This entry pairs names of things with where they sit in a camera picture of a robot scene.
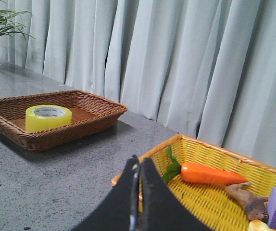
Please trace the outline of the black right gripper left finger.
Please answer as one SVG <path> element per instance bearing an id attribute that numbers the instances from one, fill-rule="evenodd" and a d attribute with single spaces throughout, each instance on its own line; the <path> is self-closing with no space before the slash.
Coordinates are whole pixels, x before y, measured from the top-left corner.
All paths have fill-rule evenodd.
<path id="1" fill-rule="evenodd" d="M 139 160 L 132 156 L 117 184 L 74 231 L 135 231 L 138 221 Z"/>

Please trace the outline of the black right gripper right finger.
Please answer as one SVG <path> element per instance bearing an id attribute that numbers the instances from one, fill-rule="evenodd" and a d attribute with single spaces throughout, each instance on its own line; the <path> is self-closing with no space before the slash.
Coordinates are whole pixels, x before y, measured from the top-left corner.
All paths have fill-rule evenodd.
<path id="1" fill-rule="evenodd" d="M 185 209 L 159 175 L 154 162 L 141 164 L 144 231 L 210 231 Z"/>

